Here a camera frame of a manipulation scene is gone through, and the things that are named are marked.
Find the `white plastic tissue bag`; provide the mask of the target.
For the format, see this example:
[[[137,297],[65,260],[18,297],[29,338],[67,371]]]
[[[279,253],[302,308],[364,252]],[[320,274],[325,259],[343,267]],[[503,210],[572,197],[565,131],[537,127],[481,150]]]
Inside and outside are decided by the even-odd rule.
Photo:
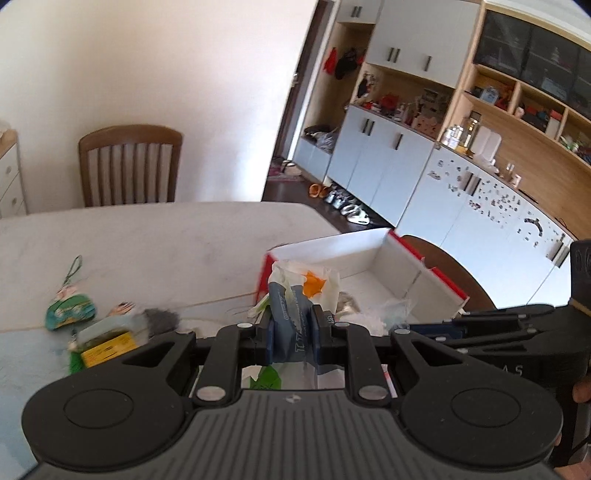
[[[290,260],[267,259],[263,276],[266,288],[256,307],[256,315],[270,307],[273,324],[273,353],[270,366],[276,371],[273,386],[283,390],[337,388],[342,384],[342,368],[319,365],[314,353],[315,332],[312,308],[335,314],[341,292],[338,270]]]

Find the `dark grey mesh pouch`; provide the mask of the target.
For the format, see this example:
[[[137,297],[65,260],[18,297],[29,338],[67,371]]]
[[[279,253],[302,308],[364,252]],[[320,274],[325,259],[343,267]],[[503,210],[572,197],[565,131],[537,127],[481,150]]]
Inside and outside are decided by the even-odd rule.
[[[145,318],[149,337],[173,332],[180,322],[178,314],[169,310],[150,308],[145,309],[142,315]]]

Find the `yellow small box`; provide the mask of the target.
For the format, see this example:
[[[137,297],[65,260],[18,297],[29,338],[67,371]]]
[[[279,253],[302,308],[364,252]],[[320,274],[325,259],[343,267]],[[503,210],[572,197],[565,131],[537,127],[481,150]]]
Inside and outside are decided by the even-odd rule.
[[[86,368],[102,364],[137,348],[131,333],[125,332],[81,353]]]

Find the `green zongzi plush pouch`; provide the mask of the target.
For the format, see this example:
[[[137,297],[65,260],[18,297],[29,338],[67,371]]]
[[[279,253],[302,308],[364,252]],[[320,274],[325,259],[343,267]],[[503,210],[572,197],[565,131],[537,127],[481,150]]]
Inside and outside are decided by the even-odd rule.
[[[45,314],[45,328],[55,331],[67,325],[93,320],[96,316],[94,302],[84,293],[81,293],[74,277],[83,266],[83,257],[78,255],[71,263],[63,280],[61,288],[57,291]]]

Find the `white red cardboard box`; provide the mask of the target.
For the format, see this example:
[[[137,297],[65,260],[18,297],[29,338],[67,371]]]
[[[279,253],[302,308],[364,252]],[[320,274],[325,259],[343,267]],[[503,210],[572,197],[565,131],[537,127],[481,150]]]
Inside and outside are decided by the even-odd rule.
[[[417,249],[383,228],[287,244],[263,257],[259,289],[266,296],[273,265],[290,262],[325,281],[322,291],[349,295],[362,321],[394,326],[441,323],[461,313],[468,295]]]

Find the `small cartoon tiger figure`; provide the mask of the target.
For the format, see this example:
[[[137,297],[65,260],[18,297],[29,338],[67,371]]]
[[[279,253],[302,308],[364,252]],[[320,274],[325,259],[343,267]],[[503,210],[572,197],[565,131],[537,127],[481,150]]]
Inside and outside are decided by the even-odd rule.
[[[135,304],[133,302],[122,302],[113,307],[108,316],[123,316],[128,315],[133,312],[135,309]]]

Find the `near brown wooden chair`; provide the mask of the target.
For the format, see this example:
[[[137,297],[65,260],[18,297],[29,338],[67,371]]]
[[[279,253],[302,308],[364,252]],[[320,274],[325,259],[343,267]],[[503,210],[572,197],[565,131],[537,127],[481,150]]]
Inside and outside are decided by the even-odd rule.
[[[464,307],[466,311],[485,311],[496,308],[478,281],[440,247],[413,235],[405,235],[403,239],[423,256],[424,263],[428,268],[437,268],[468,295],[468,301]]]

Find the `brown wooden chair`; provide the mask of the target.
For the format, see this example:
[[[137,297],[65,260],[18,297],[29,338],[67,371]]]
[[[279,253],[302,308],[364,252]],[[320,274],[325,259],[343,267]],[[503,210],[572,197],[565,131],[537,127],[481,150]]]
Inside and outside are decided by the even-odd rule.
[[[468,301],[464,307],[466,311],[485,311],[496,308],[478,281],[440,247],[413,235],[405,235],[403,239],[423,256],[424,263],[428,268],[437,268],[468,295]]]
[[[183,135],[159,125],[118,125],[78,142],[85,207],[172,203]]]

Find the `light green flat case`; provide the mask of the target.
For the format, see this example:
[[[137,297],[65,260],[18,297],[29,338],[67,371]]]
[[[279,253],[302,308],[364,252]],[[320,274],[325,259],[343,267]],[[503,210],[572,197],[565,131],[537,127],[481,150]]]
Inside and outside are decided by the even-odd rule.
[[[109,316],[79,331],[76,343],[79,348],[88,348],[90,344],[98,345],[123,333],[136,334],[146,327],[142,314]]]

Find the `orange slippers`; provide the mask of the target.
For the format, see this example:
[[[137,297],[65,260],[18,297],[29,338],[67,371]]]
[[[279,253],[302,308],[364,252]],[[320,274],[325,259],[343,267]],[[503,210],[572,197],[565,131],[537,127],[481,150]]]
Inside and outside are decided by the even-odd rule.
[[[322,185],[322,184],[314,183],[308,187],[308,197],[309,198],[324,199],[325,196],[328,195],[328,192],[329,192],[329,187]]]

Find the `patterned doormat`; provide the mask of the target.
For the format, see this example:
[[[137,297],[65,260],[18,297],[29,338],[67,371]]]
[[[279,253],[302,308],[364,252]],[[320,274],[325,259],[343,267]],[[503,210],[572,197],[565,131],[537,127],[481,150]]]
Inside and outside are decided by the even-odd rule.
[[[301,169],[297,164],[288,160],[273,159],[267,171],[266,180],[269,182],[300,182],[303,179]]]

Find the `white drawer sideboard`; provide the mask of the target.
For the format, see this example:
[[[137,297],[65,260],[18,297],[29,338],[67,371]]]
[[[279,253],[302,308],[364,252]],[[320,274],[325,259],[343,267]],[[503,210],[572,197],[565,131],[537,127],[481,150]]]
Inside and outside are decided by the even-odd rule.
[[[0,151],[0,217],[27,214],[19,163],[18,135],[8,129],[1,135]]]

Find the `white wall cabinet unit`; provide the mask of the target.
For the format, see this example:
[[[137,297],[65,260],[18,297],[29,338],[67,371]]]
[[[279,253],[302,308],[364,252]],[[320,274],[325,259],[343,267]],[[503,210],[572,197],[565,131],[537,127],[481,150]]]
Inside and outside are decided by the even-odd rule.
[[[294,163],[457,260],[499,307],[561,305],[590,235],[586,1],[332,1]]]

